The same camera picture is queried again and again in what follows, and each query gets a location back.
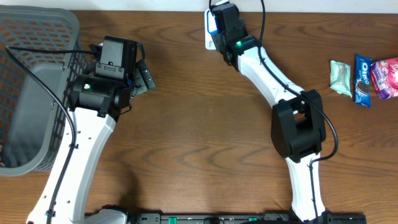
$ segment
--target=mint green package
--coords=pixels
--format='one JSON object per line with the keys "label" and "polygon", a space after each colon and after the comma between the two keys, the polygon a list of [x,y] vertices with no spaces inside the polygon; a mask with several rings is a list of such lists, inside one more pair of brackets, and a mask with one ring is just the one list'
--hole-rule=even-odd
{"label": "mint green package", "polygon": [[351,66],[334,60],[330,61],[330,88],[332,90],[352,98],[350,80]]}

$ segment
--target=cable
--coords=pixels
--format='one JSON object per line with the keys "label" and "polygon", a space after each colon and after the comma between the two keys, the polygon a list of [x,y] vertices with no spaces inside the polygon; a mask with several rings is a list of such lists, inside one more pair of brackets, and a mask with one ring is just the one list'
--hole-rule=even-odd
{"label": "cable", "polygon": [[67,158],[65,159],[65,163],[63,164],[60,176],[57,180],[57,184],[55,185],[54,192],[52,194],[49,210],[47,211],[47,224],[51,223],[51,219],[54,215],[54,206],[55,206],[55,200],[57,199],[57,194],[59,191],[59,188],[62,183],[63,176],[65,175],[65,172],[67,170],[69,161],[72,157],[73,150],[76,146],[76,128],[75,124],[73,124],[72,118],[70,117],[67,109],[63,106],[61,100],[56,96],[56,94],[42,81],[40,80],[33,72],[31,72],[24,64],[22,64],[10,51],[12,49],[11,47],[6,47],[6,52],[10,56],[11,60],[16,63],[18,66],[20,66],[25,72],[28,73],[28,75],[37,83],[39,84],[53,99],[55,102],[57,102],[58,106],[61,108],[62,112],[65,114],[65,117],[67,118],[69,122],[69,126],[72,132],[72,143],[70,144],[69,147],[69,152],[67,155]]}
{"label": "cable", "polygon": [[89,50],[40,50],[40,49],[29,49],[26,47],[8,47],[11,50],[24,50],[28,52],[37,52],[45,54],[67,54],[67,53],[83,53],[83,54],[93,54]]}
{"label": "cable", "polygon": [[287,91],[291,92],[293,95],[297,96],[298,98],[300,98],[302,101],[304,101],[305,103],[308,103],[312,108],[314,108],[318,113],[321,114],[321,116],[323,117],[323,119],[328,123],[330,130],[333,134],[333,138],[335,139],[335,146],[333,148],[333,151],[331,152],[331,154],[329,156],[325,156],[325,157],[321,157],[318,159],[314,159],[312,161],[310,161],[310,164],[308,165],[310,168],[310,178],[311,178],[311,189],[312,189],[312,201],[313,201],[313,207],[314,207],[314,211],[315,211],[315,216],[316,219],[318,218],[318,210],[317,210],[317,205],[315,203],[315,189],[314,189],[314,184],[313,184],[313,166],[312,164],[314,162],[319,162],[319,161],[325,161],[328,160],[330,158],[332,158],[338,150],[338,137],[337,137],[337,133],[336,133],[336,129],[333,126],[333,124],[331,123],[331,121],[329,120],[328,116],[318,108],[318,106],[311,100],[305,98],[304,96],[302,96],[299,93],[296,93],[294,90],[290,89],[288,85],[286,85],[285,83],[283,83],[275,74],[274,72],[272,72],[272,70],[267,66],[267,64],[265,63],[262,55],[261,55],[261,47],[262,47],[262,38],[264,36],[264,29],[265,29],[265,25],[266,25],[266,7],[264,5],[264,0],[261,0],[261,5],[262,5],[262,25],[261,25],[261,34],[260,34],[260,40],[259,40],[259,58],[261,63],[263,64],[263,66],[267,69],[267,71],[272,75],[272,77],[275,78],[275,80],[277,80],[277,82],[279,82],[280,85],[282,85],[282,87],[284,87]]}

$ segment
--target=cookie image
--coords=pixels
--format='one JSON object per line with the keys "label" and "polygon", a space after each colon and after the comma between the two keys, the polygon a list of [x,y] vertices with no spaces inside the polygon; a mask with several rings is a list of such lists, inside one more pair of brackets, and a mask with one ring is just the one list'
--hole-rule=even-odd
{"label": "cookie image", "polygon": [[359,90],[359,92],[364,95],[369,94],[369,86],[364,82],[362,82],[362,80],[356,82],[356,89]]}

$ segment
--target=wood grain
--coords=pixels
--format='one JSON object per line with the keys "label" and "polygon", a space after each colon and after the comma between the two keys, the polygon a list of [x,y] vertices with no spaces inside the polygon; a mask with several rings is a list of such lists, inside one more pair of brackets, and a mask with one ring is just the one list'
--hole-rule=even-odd
{"label": "wood grain", "polygon": [[[271,109],[220,54],[204,48],[203,13],[75,11],[83,46],[115,35],[144,44],[155,91],[132,100],[101,155],[86,211],[120,204],[165,213],[288,210],[289,172],[270,139]],[[242,13],[259,36],[261,14]],[[316,89],[340,139],[320,165],[323,203],[366,214],[369,224],[398,219],[398,99],[372,108],[329,88],[330,60],[354,68],[356,53],[398,56],[396,15],[269,13],[264,45],[275,64]],[[331,133],[323,155],[333,147]],[[0,177],[1,223],[22,223],[48,173]]]}

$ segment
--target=plastic basket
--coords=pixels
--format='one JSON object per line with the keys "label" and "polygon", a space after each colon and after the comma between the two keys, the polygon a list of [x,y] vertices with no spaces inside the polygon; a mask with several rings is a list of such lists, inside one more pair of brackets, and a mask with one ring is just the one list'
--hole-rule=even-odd
{"label": "plastic basket", "polygon": [[[4,46],[80,49],[78,33],[78,19],[67,10],[0,6],[0,175],[50,170],[65,125],[53,99],[8,58]],[[69,83],[87,64],[83,54],[12,53],[65,106]]]}

